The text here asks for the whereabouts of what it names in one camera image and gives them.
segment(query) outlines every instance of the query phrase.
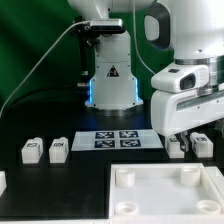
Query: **white plastic part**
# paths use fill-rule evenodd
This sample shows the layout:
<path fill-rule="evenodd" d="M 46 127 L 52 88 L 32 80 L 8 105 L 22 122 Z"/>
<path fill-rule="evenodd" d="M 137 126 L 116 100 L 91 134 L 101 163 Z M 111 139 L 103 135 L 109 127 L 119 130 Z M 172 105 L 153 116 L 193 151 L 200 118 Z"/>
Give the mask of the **white plastic part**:
<path fill-rule="evenodd" d="M 181 80 L 189 75 L 194 75 L 195 83 L 192 87 L 181 89 Z M 205 86 L 209 81 L 209 70 L 206 65 L 177 65 L 168 67 L 152 77 L 152 87 L 171 93 L 180 93 L 186 90 L 197 89 Z"/>
<path fill-rule="evenodd" d="M 43 140 L 41 138 L 29 139 L 21 152 L 23 164 L 38 163 L 43 153 Z"/>
<path fill-rule="evenodd" d="M 165 138 L 165 148 L 170 158 L 184 158 L 184 152 L 180 149 L 180 142 L 175 135 Z"/>
<path fill-rule="evenodd" d="M 181 168 L 181 183 L 186 187 L 196 187 L 201 181 L 201 170 L 196 166 Z"/>
<path fill-rule="evenodd" d="M 178 103 L 196 97 L 196 90 L 178 94 L 157 90 L 151 100 L 153 129 L 161 135 L 170 136 L 224 117 L 224 97 L 177 110 Z"/>
<path fill-rule="evenodd" d="M 200 214 L 217 215 L 221 213 L 221 206 L 211 200 L 202 200 L 197 203 L 197 211 Z"/>
<path fill-rule="evenodd" d="M 145 17 L 145 35 L 146 38 L 150 41 L 156 40 L 159 38 L 159 22 L 157 19 L 152 16 Z"/>
<path fill-rule="evenodd" d="M 133 0 L 68 0 L 86 20 L 105 19 L 109 12 L 132 12 Z M 135 0 L 136 10 L 147 9 L 153 0 Z"/>
<path fill-rule="evenodd" d="M 217 187 L 219 193 L 224 198 L 224 177 L 220 170 L 217 167 L 206 167 L 206 171 L 208 172 L 210 178 L 214 182 L 215 186 Z"/>
<path fill-rule="evenodd" d="M 0 197 L 3 194 L 4 190 L 6 189 L 6 179 L 5 179 L 5 172 L 0 172 Z"/>
<path fill-rule="evenodd" d="M 125 110 L 143 104 L 138 97 L 137 79 L 131 72 L 128 32 L 100 38 L 95 47 L 96 70 L 90 81 L 87 107 Z"/>
<path fill-rule="evenodd" d="M 111 0 L 68 0 L 70 6 L 77 10 L 85 20 L 109 18 Z"/>
<path fill-rule="evenodd" d="M 135 170 L 120 168 L 116 170 L 116 185 L 122 188 L 129 188 L 135 184 Z"/>
<path fill-rule="evenodd" d="M 192 149 L 198 158 L 213 157 L 213 143 L 205 134 L 193 132 L 190 135 Z"/>
<path fill-rule="evenodd" d="M 181 169 L 185 163 L 177 164 L 116 164 L 111 167 L 109 221 L 112 223 L 224 223 L 224 198 L 220 190 L 220 181 L 214 182 L 202 164 L 187 164 L 201 171 L 200 184 L 187 187 L 180 181 Z M 131 168 L 135 170 L 135 185 L 132 188 L 120 188 L 116 185 L 116 170 Z M 197 203 L 202 200 L 217 202 L 221 214 L 198 214 Z M 117 215 L 115 208 L 121 202 L 134 202 L 138 205 L 136 216 Z"/>
<path fill-rule="evenodd" d="M 159 0 L 171 16 L 171 46 L 176 59 L 224 55 L 223 0 Z"/>
<path fill-rule="evenodd" d="M 124 201 L 116 204 L 115 215 L 138 215 L 138 205 L 131 201 Z"/>
<path fill-rule="evenodd" d="M 68 139 L 54 139 L 49 149 L 50 163 L 65 163 L 68 156 Z"/>
<path fill-rule="evenodd" d="M 147 9 L 153 0 L 112 0 L 111 12 L 132 12 L 133 2 L 136 10 Z"/>

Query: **black tabletop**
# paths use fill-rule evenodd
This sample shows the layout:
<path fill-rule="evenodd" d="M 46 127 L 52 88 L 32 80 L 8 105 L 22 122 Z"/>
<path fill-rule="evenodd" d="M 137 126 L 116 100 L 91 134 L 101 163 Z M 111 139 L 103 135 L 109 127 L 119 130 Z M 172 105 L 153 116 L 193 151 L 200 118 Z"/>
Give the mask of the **black tabletop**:
<path fill-rule="evenodd" d="M 70 151 L 65 164 L 49 162 L 55 138 L 68 138 L 71 148 L 76 131 L 150 128 L 150 102 L 138 114 L 113 118 L 87 113 L 80 102 L 27 103 L 10 110 L 0 121 L 0 170 L 7 180 L 0 220 L 107 218 L 111 164 L 202 162 L 224 171 L 224 141 L 214 124 L 197 129 L 214 143 L 211 159 L 199 160 L 192 151 L 184 159 L 169 159 L 165 149 L 125 149 Z M 43 139 L 43 155 L 37 165 L 24 165 L 21 149 L 35 137 Z"/>

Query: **white block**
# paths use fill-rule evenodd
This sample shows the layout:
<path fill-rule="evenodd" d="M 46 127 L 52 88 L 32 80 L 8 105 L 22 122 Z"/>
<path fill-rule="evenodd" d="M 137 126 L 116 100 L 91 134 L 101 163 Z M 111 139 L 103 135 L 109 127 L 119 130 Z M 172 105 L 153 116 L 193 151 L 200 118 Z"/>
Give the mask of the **white block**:
<path fill-rule="evenodd" d="M 190 135 L 192 149 L 198 158 L 213 157 L 213 143 L 205 134 L 193 132 Z"/>
<path fill-rule="evenodd" d="M 166 137 L 165 148 L 169 157 L 172 158 L 184 158 L 184 152 L 180 149 L 180 142 L 177 140 L 175 135 Z"/>
<path fill-rule="evenodd" d="M 41 138 L 29 139 L 22 149 L 23 164 L 38 163 L 43 153 L 43 141 Z"/>
<path fill-rule="evenodd" d="M 68 155 L 68 139 L 59 138 L 54 139 L 50 149 L 50 163 L 65 163 Z"/>
<path fill-rule="evenodd" d="M 0 172 L 0 196 L 3 194 L 4 190 L 6 189 L 6 179 L 5 179 L 5 172 Z"/>

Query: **white robot body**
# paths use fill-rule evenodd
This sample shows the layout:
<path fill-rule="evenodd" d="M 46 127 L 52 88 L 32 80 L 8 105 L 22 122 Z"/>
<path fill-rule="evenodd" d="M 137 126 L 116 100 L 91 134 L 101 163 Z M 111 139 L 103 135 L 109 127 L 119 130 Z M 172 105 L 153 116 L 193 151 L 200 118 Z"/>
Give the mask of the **white robot body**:
<path fill-rule="evenodd" d="M 174 49 L 174 63 L 152 78 L 158 89 L 151 102 L 152 127 L 164 136 L 224 117 L 224 91 L 219 90 L 224 82 L 223 7 L 223 0 L 159 0 L 149 10 L 146 37 Z M 172 67 L 178 72 L 170 72 Z"/>
<path fill-rule="evenodd" d="M 90 99 L 86 106 L 125 110 L 143 104 L 138 98 L 137 79 L 131 72 L 130 50 L 128 32 L 100 37 L 95 47 L 96 72 L 90 81 Z"/>
<path fill-rule="evenodd" d="M 175 59 L 224 55 L 223 4 L 223 0 L 168 0 Z"/>
<path fill-rule="evenodd" d="M 130 12 L 132 0 L 68 0 L 85 20 L 110 23 L 110 12 Z M 153 0 L 136 1 L 136 10 L 147 8 Z M 131 72 L 131 43 L 128 32 L 100 36 L 95 45 L 95 75 L 90 80 L 90 98 L 85 105 L 95 113 L 123 115 L 137 110 L 137 79 Z"/>
<path fill-rule="evenodd" d="M 85 20 L 108 19 L 110 12 L 132 12 L 133 0 L 68 0 Z M 153 0 L 136 0 L 136 10 L 147 8 Z"/>

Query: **white tray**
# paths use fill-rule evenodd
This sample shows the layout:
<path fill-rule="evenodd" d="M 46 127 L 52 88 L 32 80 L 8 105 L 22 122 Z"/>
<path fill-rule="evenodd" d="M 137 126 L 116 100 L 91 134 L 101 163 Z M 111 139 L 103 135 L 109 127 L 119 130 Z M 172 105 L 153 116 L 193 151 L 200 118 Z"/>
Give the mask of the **white tray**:
<path fill-rule="evenodd" d="M 181 168 L 186 166 L 200 169 L 198 186 L 186 187 L 181 183 Z M 135 171 L 135 183 L 132 187 L 117 186 L 117 169 Z M 224 223 L 224 178 L 218 171 L 217 179 L 217 171 L 217 168 L 205 168 L 202 164 L 112 165 L 110 220 L 113 220 L 113 223 L 127 224 L 151 223 L 153 220 L 152 223 L 156 224 Z M 221 213 L 199 214 L 197 203 L 202 200 L 218 203 Z M 137 214 L 116 214 L 115 207 L 126 202 L 137 205 Z"/>

